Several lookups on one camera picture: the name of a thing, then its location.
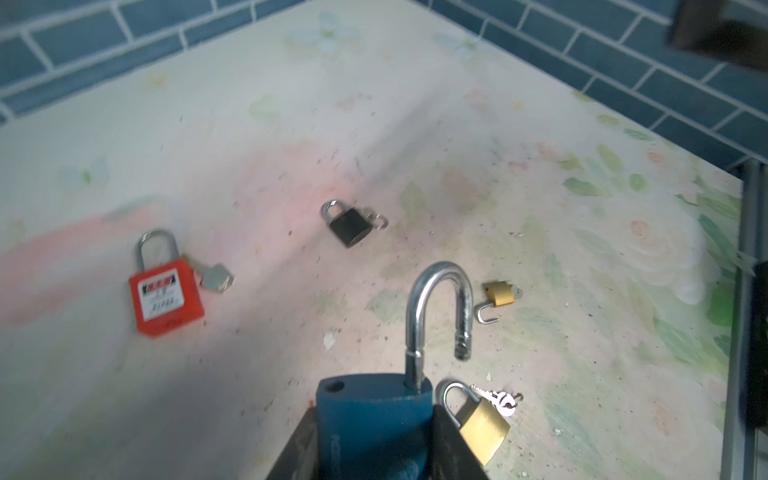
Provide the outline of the black padlock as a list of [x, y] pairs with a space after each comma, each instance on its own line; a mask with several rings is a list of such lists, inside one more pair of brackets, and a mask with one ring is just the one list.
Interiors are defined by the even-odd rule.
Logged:
[[358, 210], [338, 199], [324, 203], [320, 215], [346, 248], [355, 246], [373, 230], [383, 230], [389, 225], [389, 220], [372, 208]]

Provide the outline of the red padlock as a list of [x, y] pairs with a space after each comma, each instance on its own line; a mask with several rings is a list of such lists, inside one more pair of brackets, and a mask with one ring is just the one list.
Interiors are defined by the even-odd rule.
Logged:
[[[167, 241], [172, 258], [147, 270], [143, 246], [156, 238]], [[194, 271], [181, 258], [170, 231], [154, 229], [143, 234], [137, 242], [135, 255], [139, 272], [129, 278], [129, 286], [139, 333], [156, 338], [204, 317]]]

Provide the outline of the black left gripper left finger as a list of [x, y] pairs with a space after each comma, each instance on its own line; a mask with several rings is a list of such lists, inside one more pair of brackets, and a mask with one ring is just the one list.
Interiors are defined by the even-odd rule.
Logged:
[[306, 410], [268, 473], [267, 480], [318, 478], [318, 424], [316, 408]]

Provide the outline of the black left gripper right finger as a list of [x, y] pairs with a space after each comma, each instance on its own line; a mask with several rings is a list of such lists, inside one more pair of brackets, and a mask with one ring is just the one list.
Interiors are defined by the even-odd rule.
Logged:
[[469, 449], [448, 410], [435, 405], [432, 418], [431, 478], [435, 480], [488, 480], [484, 467]]

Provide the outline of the blue padlock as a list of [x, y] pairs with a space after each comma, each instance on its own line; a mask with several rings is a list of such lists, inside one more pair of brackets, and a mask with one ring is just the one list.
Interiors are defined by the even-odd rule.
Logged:
[[433, 391], [424, 372], [426, 308], [442, 281], [455, 290], [454, 356], [472, 350], [473, 291], [465, 271], [436, 262], [416, 279], [405, 319], [405, 370], [323, 379], [316, 390], [323, 479], [424, 479], [430, 463]]

